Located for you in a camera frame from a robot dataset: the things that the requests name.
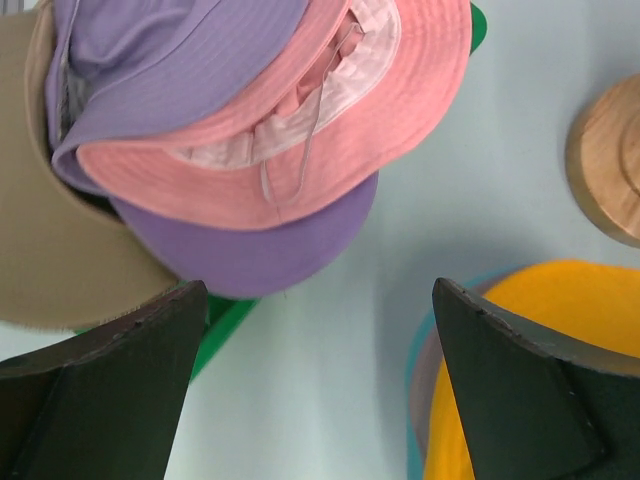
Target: cap brim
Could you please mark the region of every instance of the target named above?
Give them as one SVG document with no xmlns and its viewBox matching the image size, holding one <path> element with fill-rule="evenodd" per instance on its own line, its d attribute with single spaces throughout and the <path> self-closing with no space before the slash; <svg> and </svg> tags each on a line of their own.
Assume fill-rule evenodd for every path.
<svg viewBox="0 0 640 480">
<path fill-rule="evenodd" d="M 44 79 L 53 49 L 50 3 L 0 18 L 0 319 L 81 328 L 139 307 L 177 279 L 50 170 Z"/>
</svg>

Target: pink hat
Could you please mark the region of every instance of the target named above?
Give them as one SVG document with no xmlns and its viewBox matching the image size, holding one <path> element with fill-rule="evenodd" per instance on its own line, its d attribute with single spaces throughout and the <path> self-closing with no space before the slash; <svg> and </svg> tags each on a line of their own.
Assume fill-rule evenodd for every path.
<svg viewBox="0 0 640 480">
<path fill-rule="evenodd" d="M 274 76 L 284 85 L 291 72 L 297 85 L 276 96 L 250 88 L 274 105 L 259 123 L 225 138 L 218 113 L 169 135 L 83 145 L 80 164 L 110 194 L 169 218 L 236 230 L 300 219 L 435 128 L 462 82 L 471 29 L 468 0 L 354 0 L 310 68 L 282 54 Z M 226 114 L 232 125 L 258 116 L 243 105 Z"/>
</svg>

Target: wooden disc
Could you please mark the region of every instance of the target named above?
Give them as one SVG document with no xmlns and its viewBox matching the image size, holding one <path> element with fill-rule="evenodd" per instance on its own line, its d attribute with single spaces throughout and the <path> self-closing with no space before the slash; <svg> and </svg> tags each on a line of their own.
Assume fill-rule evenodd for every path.
<svg viewBox="0 0 640 480">
<path fill-rule="evenodd" d="M 589 220 L 640 248 L 640 74 L 607 90 L 575 120 L 566 169 Z"/>
</svg>

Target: round wooden object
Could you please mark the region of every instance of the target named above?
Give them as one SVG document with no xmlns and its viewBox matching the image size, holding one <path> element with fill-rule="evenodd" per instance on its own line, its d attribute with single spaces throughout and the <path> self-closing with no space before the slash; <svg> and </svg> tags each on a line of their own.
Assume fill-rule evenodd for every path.
<svg viewBox="0 0 640 480">
<path fill-rule="evenodd" d="M 566 168 L 589 220 L 640 248 L 640 74 L 607 90 L 575 120 Z"/>
</svg>

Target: tan hat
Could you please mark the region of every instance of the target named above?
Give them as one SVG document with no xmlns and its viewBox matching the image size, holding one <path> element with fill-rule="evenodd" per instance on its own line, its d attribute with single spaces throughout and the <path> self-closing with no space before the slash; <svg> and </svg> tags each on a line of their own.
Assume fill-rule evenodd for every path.
<svg viewBox="0 0 640 480">
<path fill-rule="evenodd" d="M 640 247 L 640 75 L 609 88 L 578 116 L 566 162 L 573 196 L 591 222 Z"/>
<path fill-rule="evenodd" d="M 83 203 L 50 170 L 43 85 L 54 35 L 49 1 L 0 16 L 0 319 L 82 328 L 178 280 L 123 223 Z"/>
</svg>

